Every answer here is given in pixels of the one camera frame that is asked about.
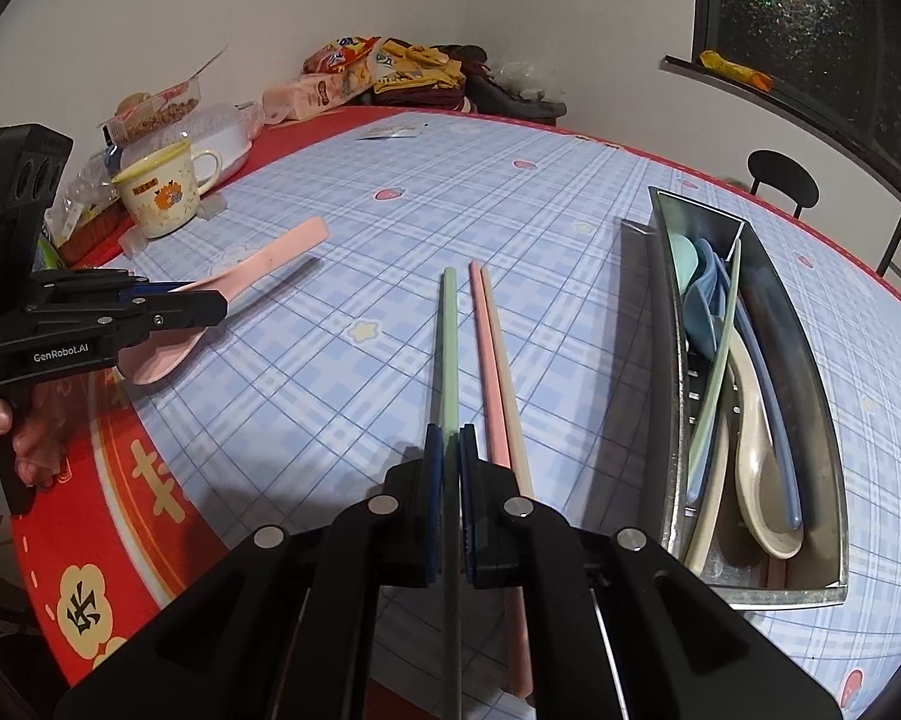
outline beige spoon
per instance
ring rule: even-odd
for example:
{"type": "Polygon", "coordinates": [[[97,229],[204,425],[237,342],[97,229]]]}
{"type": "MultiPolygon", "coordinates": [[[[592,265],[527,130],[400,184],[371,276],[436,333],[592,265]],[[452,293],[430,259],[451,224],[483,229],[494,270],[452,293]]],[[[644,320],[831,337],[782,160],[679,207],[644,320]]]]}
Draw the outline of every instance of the beige spoon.
{"type": "MultiPolygon", "coordinates": [[[[308,218],[303,224],[284,233],[274,242],[247,257],[239,265],[194,281],[176,292],[185,290],[216,290],[233,303],[237,295],[279,266],[300,257],[330,236],[327,223],[319,217],[308,218]]],[[[197,346],[206,332],[205,327],[187,327],[179,330],[154,330],[144,343],[120,350],[117,367],[125,378],[134,384],[152,384],[162,379],[197,346]]]]}
{"type": "Polygon", "coordinates": [[[731,332],[730,360],[740,395],[737,502],[747,529],[764,552],[779,560],[788,560],[797,554],[804,542],[804,527],[790,530],[783,481],[774,456],[761,384],[736,328],[731,332]]]}

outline yellow cloth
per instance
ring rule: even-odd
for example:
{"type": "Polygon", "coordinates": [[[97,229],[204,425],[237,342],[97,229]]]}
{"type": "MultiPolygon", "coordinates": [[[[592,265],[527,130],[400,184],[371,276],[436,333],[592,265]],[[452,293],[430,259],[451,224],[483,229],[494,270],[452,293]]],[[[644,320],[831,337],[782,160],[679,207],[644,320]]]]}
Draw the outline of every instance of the yellow cloth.
{"type": "Polygon", "coordinates": [[[418,87],[455,89],[466,80],[456,59],[425,46],[405,48],[393,40],[377,49],[377,73],[376,93],[418,87]]]}

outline green chopstick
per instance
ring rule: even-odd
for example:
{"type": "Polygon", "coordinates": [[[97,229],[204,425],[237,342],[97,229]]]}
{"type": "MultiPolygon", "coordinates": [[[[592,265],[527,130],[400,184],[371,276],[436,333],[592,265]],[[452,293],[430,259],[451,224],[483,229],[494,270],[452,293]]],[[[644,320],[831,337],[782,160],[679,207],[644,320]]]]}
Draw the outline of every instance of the green chopstick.
{"type": "Polygon", "coordinates": [[[734,242],[731,250],[731,288],[727,294],[727,311],[724,314],[724,327],[720,332],[720,344],[716,357],[713,358],[711,373],[707,377],[707,388],[704,390],[704,405],[697,416],[693,437],[690,439],[689,460],[687,461],[687,478],[692,478],[697,467],[707,457],[708,437],[713,435],[711,426],[717,415],[717,396],[723,386],[724,374],[727,371],[727,355],[731,348],[731,331],[734,328],[734,314],[737,312],[737,289],[740,286],[740,238],[734,242]]]}
{"type": "Polygon", "coordinates": [[[444,433],[444,496],[442,500],[442,555],[444,562],[444,720],[460,720],[460,383],[457,367],[457,271],[447,268],[441,281],[442,401],[444,433]]]}

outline white wall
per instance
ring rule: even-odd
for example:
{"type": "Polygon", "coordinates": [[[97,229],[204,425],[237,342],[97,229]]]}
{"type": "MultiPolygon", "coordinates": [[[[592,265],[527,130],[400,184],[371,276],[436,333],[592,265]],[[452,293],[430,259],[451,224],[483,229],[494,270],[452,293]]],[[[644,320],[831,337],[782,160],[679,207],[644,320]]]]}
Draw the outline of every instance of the white wall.
{"type": "Polygon", "coordinates": [[[693,12],[694,0],[13,0],[0,18],[0,125],[68,133],[72,172],[103,146],[97,124],[119,100],[184,79],[224,44],[207,100],[259,98],[343,34],[466,40],[553,68],[567,127],[740,180],[753,149],[791,154],[821,188],[804,218],[876,265],[900,213],[884,187],[775,114],[658,69],[667,53],[690,56],[693,12]]]}
{"type": "Polygon", "coordinates": [[[459,37],[458,0],[12,0],[0,18],[0,125],[74,138],[69,168],[103,147],[97,124],[136,91],[185,79],[224,44],[205,99],[259,100],[342,35],[459,37]]]}
{"type": "MultiPolygon", "coordinates": [[[[821,190],[802,219],[870,266],[901,205],[826,143],[747,100],[660,70],[692,57],[694,0],[466,0],[463,32],[492,57],[533,60],[567,91],[565,127],[629,143],[720,177],[751,181],[747,155],[773,148],[821,190]]],[[[773,190],[759,194],[793,210],[773,190]]],[[[895,262],[901,265],[901,248],[895,262]]]]}

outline mug handle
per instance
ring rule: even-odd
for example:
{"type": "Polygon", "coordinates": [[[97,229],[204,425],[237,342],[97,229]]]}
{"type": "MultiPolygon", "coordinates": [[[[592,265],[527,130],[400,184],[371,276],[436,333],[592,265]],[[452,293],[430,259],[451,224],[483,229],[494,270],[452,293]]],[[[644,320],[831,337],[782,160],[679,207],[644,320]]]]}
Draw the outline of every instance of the mug handle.
{"type": "Polygon", "coordinates": [[[213,175],[211,175],[202,184],[197,185],[197,194],[199,194],[200,196],[204,196],[207,191],[210,191],[214,188],[214,186],[216,186],[217,181],[220,180],[220,172],[221,170],[223,170],[223,157],[221,157],[218,151],[213,151],[212,148],[202,148],[196,154],[191,154],[190,158],[194,162],[197,162],[197,157],[202,157],[204,156],[204,154],[209,154],[210,156],[212,156],[217,162],[217,167],[213,168],[213,175]]]}

